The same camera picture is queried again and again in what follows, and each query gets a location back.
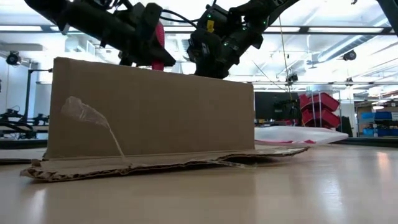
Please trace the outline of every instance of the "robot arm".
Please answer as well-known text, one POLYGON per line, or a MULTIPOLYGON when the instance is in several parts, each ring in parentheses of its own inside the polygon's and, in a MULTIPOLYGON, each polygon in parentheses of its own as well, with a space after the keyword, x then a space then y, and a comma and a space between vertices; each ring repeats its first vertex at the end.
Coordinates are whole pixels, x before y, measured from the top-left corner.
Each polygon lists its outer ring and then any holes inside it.
MULTIPOLYGON (((262 33, 290 6, 299 0, 250 0, 228 11, 218 5, 207 6, 191 34, 187 50, 196 64, 196 75, 225 78, 228 70, 252 45, 259 49, 262 33)), ((397 0, 377 0, 395 30, 398 30, 397 0)), ((132 5, 128 0, 25 0, 39 14, 66 33, 72 26, 122 52, 124 65, 133 62, 150 65, 160 61, 175 64, 174 58, 160 45, 155 33, 163 9, 149 3, 132 5), (127 9, 108 9, 124 4, 127 9)))

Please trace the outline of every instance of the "ceiling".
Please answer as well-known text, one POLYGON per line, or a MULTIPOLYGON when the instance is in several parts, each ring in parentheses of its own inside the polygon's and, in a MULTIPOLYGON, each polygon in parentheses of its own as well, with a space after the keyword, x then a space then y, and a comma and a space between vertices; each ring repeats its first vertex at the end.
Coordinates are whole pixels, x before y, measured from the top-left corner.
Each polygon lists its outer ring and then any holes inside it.
MULTIPOLYGON (((178 12, 189 19, 196 19, 205 10, 205 4, 212 1, 143 0, 143 4, 156 2, 163 8, 178 12)), ((245 0, 218 0, 217 4, 228 9, 238 6, 245 0)), ((351 5, 351 0, 301 0, 287 9, 280 17, 282 26, 388 26, 386 18, 375 0, 361 0, 351 5)), ((163 21, 165 25, 181 25, 163 21)), ((50 25, 50 23, 31 10, 23 0, 0 0, 0 25, 50 25)), ((279 20, 273 24, 279 26, 279 20)), ((195 65, 184 59, 189 34, 167 34, 165 48, 178 63, 168 72, 193 73, 195 65)), ((239 65, 230 70, 228 80, 239 82, 285 81, 288 73, 296 73, 299 81, 333 82, 345 81, 353 77, 356 82, 398 81, 398 38, 396 36, 373 36, 363 41, 361 36, 352 35, 277 35, 264 34, 261 49, 250 48, 239 65), (342 52, 336 57, 318 62, 320 55, 336 52, 338 54, 349 44, 356 44, 356 60, 340 60, 342 52)), ((6 44, 40 44, 41 51, 23 51, 21 55, 34 62, 49 66, 57 56, 75 57, 83 60, 97 60, 118 63, 118 51, 111 47, 99 48, 99 42, 87 35, 26 34, 23 32, 1 33, 0 42, 6 44), (73 43, 82 50, 70 51, 73 43), (86 52, 94 47, 94 52, 86 52)), ((258 89, 276 90, 277 86, 256 85, 258 89)), ((302 90, 306 86, 294 86, 302 90)), ((364 91, 363 86, 353 86, 356 92, 364 91)))

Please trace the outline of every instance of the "wooden table surface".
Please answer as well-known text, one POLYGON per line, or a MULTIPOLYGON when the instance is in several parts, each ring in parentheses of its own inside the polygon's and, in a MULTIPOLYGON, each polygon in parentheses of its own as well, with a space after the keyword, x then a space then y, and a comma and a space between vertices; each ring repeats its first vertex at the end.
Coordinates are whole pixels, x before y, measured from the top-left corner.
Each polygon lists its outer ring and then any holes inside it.
POLYGON ((0 223, 397 223, 398 151, 326 146, 256 169, 38 183, 0 166, 0 223))

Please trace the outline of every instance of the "security camera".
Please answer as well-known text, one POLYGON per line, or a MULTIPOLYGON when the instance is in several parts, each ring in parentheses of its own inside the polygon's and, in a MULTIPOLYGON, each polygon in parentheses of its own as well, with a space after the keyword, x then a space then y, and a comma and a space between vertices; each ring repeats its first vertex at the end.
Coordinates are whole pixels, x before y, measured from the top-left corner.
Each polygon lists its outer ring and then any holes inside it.
POLYGON ((10 52, 6 59, 7 64, 12 66, 18 66, 21 64, 21 58, 19 56, 19 52, 10 52))
POLYGON ((355 60, 355 59, 356 59, 356 53, 355 53, 354 50, 349 51, 349 52, 347 52, 347 53, 345 53, 345 54, 343 55, 343 60, 344 60, 344 61, 355 60))

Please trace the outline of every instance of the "corrugated cardboard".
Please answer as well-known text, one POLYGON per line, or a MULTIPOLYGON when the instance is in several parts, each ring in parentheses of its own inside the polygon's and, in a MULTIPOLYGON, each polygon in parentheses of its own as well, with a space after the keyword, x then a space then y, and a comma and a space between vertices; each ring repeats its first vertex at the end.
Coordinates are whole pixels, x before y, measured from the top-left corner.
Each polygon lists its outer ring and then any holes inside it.
POLYGON ((21 175, 61 181, 200 164, 241 167, 229 160, 307 150, 255 150, 252 85, 105 63, 56 58, 50 115, 45 160, 21 175), (64 110, 71 98, 80 104, 64 110))

